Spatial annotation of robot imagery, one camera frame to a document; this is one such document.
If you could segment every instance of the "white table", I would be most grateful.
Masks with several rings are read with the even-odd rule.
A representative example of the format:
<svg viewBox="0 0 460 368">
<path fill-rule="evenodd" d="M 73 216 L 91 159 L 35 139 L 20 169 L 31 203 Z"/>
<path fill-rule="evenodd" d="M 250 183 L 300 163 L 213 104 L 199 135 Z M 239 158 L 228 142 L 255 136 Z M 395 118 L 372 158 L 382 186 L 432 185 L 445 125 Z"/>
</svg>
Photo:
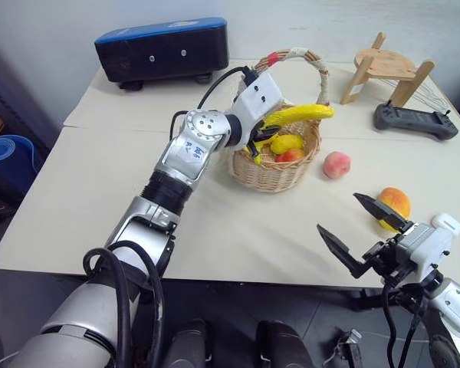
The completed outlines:
<svg viewBox="0 0 460 368">
<path fill-rule="evenodd" d="M 283 63 L 271 72 L 295 103 L 317 96 L 318 76 L 305 63 Z M 215 156 L 186 203 L 165 277 L 379 287 L 372 271 L 353 279 L 315 228 L 319 222 L 332 231 L 357 258 L 388 237 L 391 233 L 373 221 L 353 192 L 376 196 L 395 186 L 409 195 L 413 220 L 429 222 L 448 212 L 460 221 L 460 133 L 440 143 L 422 134 L 377 132 L 373 110 L 392 88 L 369 82 L 355 103 L 341 106 L 353 66 L 333 64 L 330 72 L 337 115 L 323 120 L 322 149 L 303 182 L 280 194 L 255 192 L 228 174 L 225 154 Z M 234 78 L 223 84 L 205 106 L 225 109 L 236 83 Z M 82 274 L 83 254 L 104 245 L 150 177 L 173 112 L 194 107 L 204 90 L 191 81 L 169 81 L 126 93 L 100 71 L 65 121 L 2 239 L 0 268 Z M 406 106 L 430 111 L 416 100 Z M 459 116 L 451 118 L 460 131 Z M 351 172 L 337 181 L 321 172 L 324 157 L 334 150 L 353 159 Z M 460 283 L 460 236 L 440 270 Z"/>
</svg>

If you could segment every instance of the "wooden stand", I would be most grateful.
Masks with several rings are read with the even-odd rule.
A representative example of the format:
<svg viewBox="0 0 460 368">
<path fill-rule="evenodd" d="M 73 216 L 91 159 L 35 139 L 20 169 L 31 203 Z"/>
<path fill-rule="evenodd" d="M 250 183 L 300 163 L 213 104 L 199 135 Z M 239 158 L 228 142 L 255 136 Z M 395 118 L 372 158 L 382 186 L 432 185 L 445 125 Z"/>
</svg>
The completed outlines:
<svg viewBox="0 0 460 368">
<path fill-rule="evenodd" d="M 354 58 L 356 73 L 347 86 L 341 104 L 354 102 L 361 93 L 364 84 L 370 79 L 393 79 L 399 81 L 390 100 L 392 105 L 403 107 L 414 94 L 422 81 L 435 67 L 432 60 L 424 61 L 419 68 L 406 57 L 394 51 L 381 50 L 385 41 L 385 33 L 380 32 L 372 48 L 360 51 Z"/>
</svg>

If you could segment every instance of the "game controller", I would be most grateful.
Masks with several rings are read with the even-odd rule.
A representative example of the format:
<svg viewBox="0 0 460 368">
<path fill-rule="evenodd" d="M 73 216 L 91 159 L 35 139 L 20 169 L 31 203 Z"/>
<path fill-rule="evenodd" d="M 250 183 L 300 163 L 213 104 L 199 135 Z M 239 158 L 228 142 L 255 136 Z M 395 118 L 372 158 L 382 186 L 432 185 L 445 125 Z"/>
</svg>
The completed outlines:
<svg viewBox="0 0 460 368">
<path fill-rule="evenodd" d="M 449 140 L 458 134 L 457 127 L 445 114 L 437 111 L 426 113 L 419 110 L 394 107 L 392 101 L 378 105 L 375 110 L 375 127 L 379 130 L 401 128 L 431 133 L 439 140 Z"/>
</svg>

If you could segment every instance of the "wall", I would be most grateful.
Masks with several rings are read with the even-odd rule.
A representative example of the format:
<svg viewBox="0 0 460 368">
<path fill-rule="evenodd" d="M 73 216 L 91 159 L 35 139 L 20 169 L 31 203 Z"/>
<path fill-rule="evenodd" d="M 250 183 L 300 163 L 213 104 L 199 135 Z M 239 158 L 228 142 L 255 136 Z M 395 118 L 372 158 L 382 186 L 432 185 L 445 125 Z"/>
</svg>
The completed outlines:
<svg viewBox="0 0 460 368">
<path fill-rule="evenodd" d="M 0 118 L 13 134 L 29 138 L 43 157 L 58 137 L 58 127 L 51 123 L 38 102 L 24 88 L 15 72 L 0 58 Z"/>
<path fill-rule="evenodd" d="M 59 130 L 99 66 L 98 36 L 215 15 L 228 21 L 233 58 L 305 46 L 351 62 L 385 31 L 385 48 L 434 59 L 432 75 L 460 106 L 460 0 L 0 0 L 0 56 Z"/>
</svg>

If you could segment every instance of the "yellow banana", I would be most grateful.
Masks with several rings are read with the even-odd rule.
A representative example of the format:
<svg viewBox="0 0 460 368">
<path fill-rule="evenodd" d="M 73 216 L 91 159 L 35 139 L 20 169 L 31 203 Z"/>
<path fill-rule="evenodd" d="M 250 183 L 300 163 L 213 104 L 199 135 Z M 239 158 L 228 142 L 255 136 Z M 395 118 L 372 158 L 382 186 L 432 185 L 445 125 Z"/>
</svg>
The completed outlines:
<svg viewBox="0 0 460 368">
<path fill-rule="evenodd" d="M 279 125 L 281 127 L 300 120 L 314 120 L 332 117 L 334 109 L 329 106 L 313 104 L 300 105 L 276 111 L 264 121 L 264 127 Z"/>
</svg>

